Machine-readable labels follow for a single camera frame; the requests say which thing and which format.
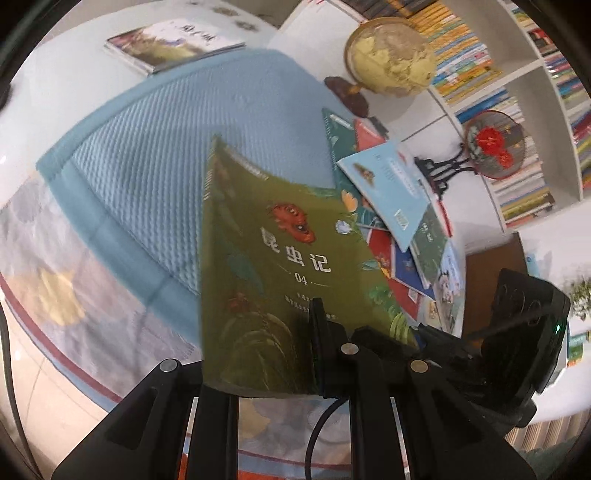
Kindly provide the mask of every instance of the decorative fan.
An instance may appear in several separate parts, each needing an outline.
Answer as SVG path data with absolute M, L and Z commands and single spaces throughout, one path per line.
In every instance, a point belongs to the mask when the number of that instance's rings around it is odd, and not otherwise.
M 523 163 L 523 129 L 509 115 L 486 110 L 466 126 L 466 149 L 480 174 L 494 180 L 505 179 Z

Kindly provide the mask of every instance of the book stack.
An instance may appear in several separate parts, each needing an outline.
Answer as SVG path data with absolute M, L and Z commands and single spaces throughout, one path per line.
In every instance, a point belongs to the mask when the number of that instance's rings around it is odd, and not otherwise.
M 562 100 L 568 105 L 575 105 L 589 100 L 589 95 L 575 74 L 569 62 L 560 53 L 552 39 L 531 18 L 513 2 L 507 2 L 519 24 L 524 27 L 536 47 L 544 57 L 546 67 L 558 87 Z
M 428 39 L 437 55 L 433 85 L 454 104 L 501 74 L 486 48 L 464 21 L 441 2 L 435 2 L 410 20 Z
M 368 20 L 379 17 L 408 18 L 435 0 L 343 0 Z
M 496 110 L 509 115 L 518 123 L 523 114 L 517 98 L 505 89 L 493 92 L 490 97 L 471 105 L 457 114 L 462 124 L 468 123 L 484 110 Z M 554 199 L 546 185 L 540 160 L 531 137 L 525 137 L 525 158 L 521 169 L 511 177 L 492 180 L 492 191 L 501 206 L 501 212 L 508 228 L 516 228 L 534 218 L 549 214 Z
M 517 19 L 521 28 L 526 31 L 533 30 L 538 28 L 538 25 L 530 18 L 528 14 L 526 14 L 521 8 L 515 5 L 513 2 L 505 2 L 513 12 L 513 15 Z
M 574 144 L 579 155 L 579 164 L 583 177 L 583 188 L 591 189 L 591 111 L 587 111 L 574 122 L 573 129 Z

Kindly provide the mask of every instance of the metal screw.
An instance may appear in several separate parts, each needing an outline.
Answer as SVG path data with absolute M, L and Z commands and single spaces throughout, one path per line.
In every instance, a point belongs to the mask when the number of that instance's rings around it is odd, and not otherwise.
M 343 352 L 345 355 L 354 355 L 359 352 L 359 347 L 354 343 L 343 343 L 340 346 L 340 351 Z
M 410 362 L 410 368 L 413 372 L 416 372 L 418 374 L 423 374 L 427 370 L 429 370 L 427 362 L 423 360 L 413 360 L 412 362 Z
M 160 370 L 163 372 L 172 372 L 177 368 L 177 366 L 177 361 L 173 358 L 167 358 L 166 360 L 162 360 L 160 362 Z

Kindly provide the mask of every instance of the red flower embroidery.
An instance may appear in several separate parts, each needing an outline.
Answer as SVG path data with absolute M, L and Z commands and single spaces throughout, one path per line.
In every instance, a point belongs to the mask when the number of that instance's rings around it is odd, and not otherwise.
M 510 168 L 513 166 L 513 155 L 511 155 L 507 150 L 501 150 L 496 157 L 499 160 L 501 167 Z
M 503 135 L 496 128 L 484 127 L 476 136 L 476 143 L 486 155 L 496 156 L 505 146 Z

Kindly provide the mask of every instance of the floor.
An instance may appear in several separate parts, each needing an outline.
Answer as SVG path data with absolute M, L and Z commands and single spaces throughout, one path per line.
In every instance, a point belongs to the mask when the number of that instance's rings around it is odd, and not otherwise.
M 107 412 L 82 394 L 33 344 L 2 301 L 10 331 L 15 396 L 25 435 L 45 479 Z M 19 447 L 4 376 L 0 421 Z

